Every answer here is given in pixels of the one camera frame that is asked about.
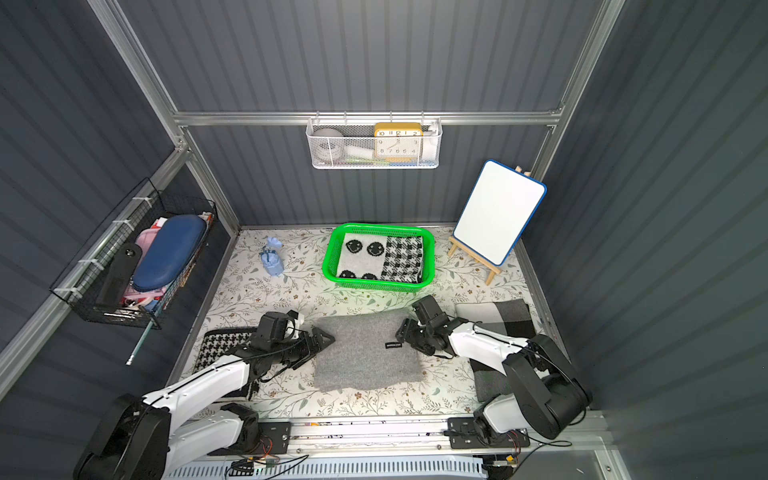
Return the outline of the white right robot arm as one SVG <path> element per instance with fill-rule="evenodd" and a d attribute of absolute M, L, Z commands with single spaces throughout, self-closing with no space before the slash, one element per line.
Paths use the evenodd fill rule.
<path fill-rule="evenodd" d="M 511 389 L 473 413 L 473 433 L 484 445 L 523 429 L 553 440 L 587 411 L 592 394 L 557 344 L 538 334 L 530 339 L 488 330 L 477 320 L 447 314 L 433 296 L 412 304 L 395 334 L 427 356 L 464 357 L 504 376 Z"/>

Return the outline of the grey black checked scarf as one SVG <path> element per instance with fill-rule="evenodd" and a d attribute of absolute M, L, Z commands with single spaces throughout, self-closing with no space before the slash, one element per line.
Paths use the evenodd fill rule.
<path fill-rule="evenodd" d="M 506 336 L 530 339 L 536 335 L 529 306 L 522 299 L 457 304 L 456 314 L 458 317 L 480 322 L 481 327 L 486 330 Z M 512 393 L 512 388 L 503 373 L 475 360 L 470 361 L 470 366 L 480 403 L 490 401 L 498 395 Z"/>

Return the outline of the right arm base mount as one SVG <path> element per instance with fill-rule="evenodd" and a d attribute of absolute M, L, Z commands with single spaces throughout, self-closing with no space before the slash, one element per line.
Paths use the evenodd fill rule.
<path fill-rule="evenodd" d="M 479 433 L 476 427 L 476 422 L 468 417 L 450 417 L 447 420 L 447 428 L 443 430 L 443 435 L 448 438 L 453 450 L 480 448 L 520 450 L 531 444 L 525 429 L 498 433 L 488 427 Z"/>

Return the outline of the grey fuzzy scarf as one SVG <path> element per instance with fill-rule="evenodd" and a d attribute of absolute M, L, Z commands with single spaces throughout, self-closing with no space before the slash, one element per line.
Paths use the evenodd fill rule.
<path fill-rule="evenodd" d="M 396 339 L 409 317 L 406 309 L 394 309 L 314 319 L 314 327 L 334 338 L 315 358 L 315 387 L 323 392 L 376 390 L 419 382 L 422 370 L 417 351 Z"/>

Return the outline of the smiley houndstooth white scarf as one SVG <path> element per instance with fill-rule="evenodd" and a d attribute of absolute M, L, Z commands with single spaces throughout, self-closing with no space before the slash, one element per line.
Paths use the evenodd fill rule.
<path fill-rule="evenodd" d="M 341 243 L 335 276 L 417 284 L 422 281 L 424 256 L 420 236 L 347 233 Z"/>

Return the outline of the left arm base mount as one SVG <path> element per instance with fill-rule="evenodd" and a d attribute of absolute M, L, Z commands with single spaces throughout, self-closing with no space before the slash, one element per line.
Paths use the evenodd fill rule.
<path fill-rule="evenodd" d="M 208 456 L 243 455 L 258 458 L 267 455 L 282 455 L 288 450 L 290 422 L 266 422 L 245 425 L 237 441 L 225 448 L 208 453 Z"/>

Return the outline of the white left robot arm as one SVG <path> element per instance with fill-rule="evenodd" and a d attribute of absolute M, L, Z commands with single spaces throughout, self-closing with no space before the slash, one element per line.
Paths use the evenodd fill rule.
<path fill-rule="evenodd" d="M 143 396 L 118 397 L 76 463 L 74 478 L 160 479 L 210 453 L 263 452 L 256 411 L 230 402 L 211 418 L 195 416 L 260 381 L 273 365 L 298 369 L 334 343 L 318 327 L 296 328 L 297 318 L 295 311 L 268 312 L 248 340 L 190 377 Z"/>

